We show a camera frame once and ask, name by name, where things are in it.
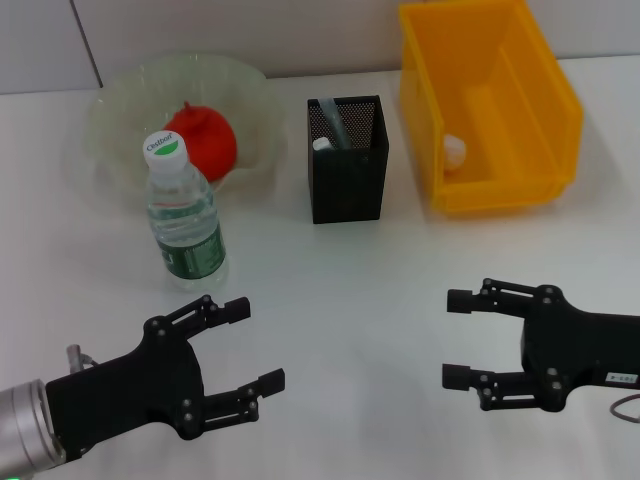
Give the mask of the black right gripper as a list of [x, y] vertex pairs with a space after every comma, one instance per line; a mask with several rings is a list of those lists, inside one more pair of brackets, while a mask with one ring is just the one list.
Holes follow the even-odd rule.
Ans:
[[477, 293], [450, 289], [446, 305], [448, 313], [493, 312], [524, 320], [521, 356], [527, 374], [442, 365], [443, 388], [475, 390], [483, 411], [559, 412], [577, 388], [639, 389], [637, 316], [587, 312], [571, 305], [557, 287], [491, 278]]

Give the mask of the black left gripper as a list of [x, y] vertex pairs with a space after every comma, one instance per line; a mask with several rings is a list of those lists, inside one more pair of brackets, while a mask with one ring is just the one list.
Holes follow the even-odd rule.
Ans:
[[285, 389], [284, 370], [204, 398], [201, 370], [187, 342], [249, 317], [246, 297], [219, 305], [204, 295], [145, 322], [142, 340], [130, 353], [47, 383], [54, 434], [66, 457], [78, 460], [91, 447], [150, 423], [193, 440], [203, 431], [256, 422], [258, 399]]

